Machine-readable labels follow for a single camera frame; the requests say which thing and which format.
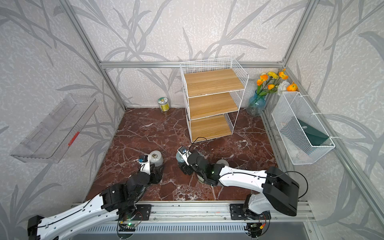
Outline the white canister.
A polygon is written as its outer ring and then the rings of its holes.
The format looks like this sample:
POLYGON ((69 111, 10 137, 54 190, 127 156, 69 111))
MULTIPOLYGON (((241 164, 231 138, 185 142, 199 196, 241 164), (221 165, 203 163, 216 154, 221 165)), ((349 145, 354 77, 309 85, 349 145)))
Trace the white canister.
POLYGON ((160 151, 152 151, 149 154, 149 161, 151 164, 154 164, 155 167, 159 167, 164 163, 162 153, 160 151))
POLYGON ((224 159, 218 160, 216 162, 216 164, 221 164, 221 165, 229 166, 229 163, 226 160, 224 160, 224 159))

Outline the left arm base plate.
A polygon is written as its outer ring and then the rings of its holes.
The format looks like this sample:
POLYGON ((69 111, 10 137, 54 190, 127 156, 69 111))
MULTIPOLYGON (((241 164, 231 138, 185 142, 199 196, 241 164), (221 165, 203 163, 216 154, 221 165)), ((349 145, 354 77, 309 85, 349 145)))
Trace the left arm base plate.
POLYGON ((125 212, 119 215, 119 221, 148 221, 151 214, 152 205, 139 204, 129 207, 125 212))

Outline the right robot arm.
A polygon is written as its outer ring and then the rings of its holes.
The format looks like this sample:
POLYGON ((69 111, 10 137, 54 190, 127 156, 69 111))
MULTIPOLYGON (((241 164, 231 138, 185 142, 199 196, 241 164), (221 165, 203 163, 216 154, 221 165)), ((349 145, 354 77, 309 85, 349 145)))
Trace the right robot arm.
POLYGON ((193 173, 204 184, 224 187, 238 187, 256 191, 247 195, 243 211, 248 218, 254 218, 271 210, 295 217, 297 215, 300 185, 276 167, 262 171, 248 171, 231 168, 218 161, 211 164, 198 152, 191 153, 180 147, 176 158, 182 172, 193 173))

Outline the white wire shelf rack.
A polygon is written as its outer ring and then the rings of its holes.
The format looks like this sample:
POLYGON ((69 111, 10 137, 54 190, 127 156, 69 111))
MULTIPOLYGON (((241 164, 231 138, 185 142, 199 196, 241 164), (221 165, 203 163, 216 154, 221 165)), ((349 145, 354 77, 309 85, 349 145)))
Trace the white wire shelf rack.
POLYGON ((249 74, 234 57, 180 63, 191 142, 234 133, 249 74))

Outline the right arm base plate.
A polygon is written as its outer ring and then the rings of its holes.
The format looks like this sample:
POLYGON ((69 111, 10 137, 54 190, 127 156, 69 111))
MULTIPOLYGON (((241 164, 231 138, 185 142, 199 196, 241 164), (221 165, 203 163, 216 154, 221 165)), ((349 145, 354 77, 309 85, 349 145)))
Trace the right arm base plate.
POLYGON ((249 209, 244 208, 243 204, 230 204, 231 220, 257 220, 268 221, 271 219, 270 211, 264 211, 261 214, 256 214, 249 209))

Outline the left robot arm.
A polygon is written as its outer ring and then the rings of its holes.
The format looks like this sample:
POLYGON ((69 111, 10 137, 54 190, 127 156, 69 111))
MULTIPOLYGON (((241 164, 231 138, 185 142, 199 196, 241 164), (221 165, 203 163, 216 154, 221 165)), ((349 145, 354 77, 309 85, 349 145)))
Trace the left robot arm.
POLYGON ((128 220, 138 214, 136 203, 147 188, 158 184, 163 177, 164 165, 149 165, 149 173, 141 167, 125 183, 114 184, 90 200, 63 213, 28 220, 29 240, 67 240, 96 225, 128 220))

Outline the small blue-grey canister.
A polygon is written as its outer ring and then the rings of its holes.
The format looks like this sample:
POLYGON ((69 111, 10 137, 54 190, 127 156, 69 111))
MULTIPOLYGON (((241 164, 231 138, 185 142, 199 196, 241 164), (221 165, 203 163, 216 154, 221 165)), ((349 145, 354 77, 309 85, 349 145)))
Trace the small blue-grey canister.
POLYGON ((178 163, 185 164, 185 154, 181 154, 180 152, 176 153, 176 159, 178 163))

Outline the tall light blue canister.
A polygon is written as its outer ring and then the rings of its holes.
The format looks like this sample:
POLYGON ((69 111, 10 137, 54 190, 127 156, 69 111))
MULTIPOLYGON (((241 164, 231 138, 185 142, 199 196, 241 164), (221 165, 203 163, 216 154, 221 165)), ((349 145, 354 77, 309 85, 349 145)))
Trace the tall light blue canister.
POLYGON ((203 184, 207 184, 207 181, 206 181, 207 176, 205 176, 205 175, 199 175, 199 174, 196 174, 196 176, 197 176, 199 182, 201 182, 201 183, 203 183, 203 184))

